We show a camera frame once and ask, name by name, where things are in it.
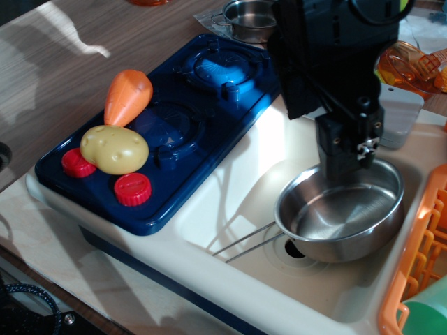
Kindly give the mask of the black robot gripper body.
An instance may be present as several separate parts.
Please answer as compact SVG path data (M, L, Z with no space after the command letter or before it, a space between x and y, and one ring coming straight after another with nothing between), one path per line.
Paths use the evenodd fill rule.
M398 1L275 1L268 41L290 119L322 107L347 133L380 133L384 111L374 74L396 40Z

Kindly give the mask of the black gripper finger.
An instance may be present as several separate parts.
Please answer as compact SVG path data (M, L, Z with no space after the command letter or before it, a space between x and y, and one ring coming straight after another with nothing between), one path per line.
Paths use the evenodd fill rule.
M349 128L337 117L327 113L315 119L318 154L326 179L338 180L361 168Z
M383 135L384 110L380 105L363 105L357 121L357 161L361 168L367 169L372 165Z

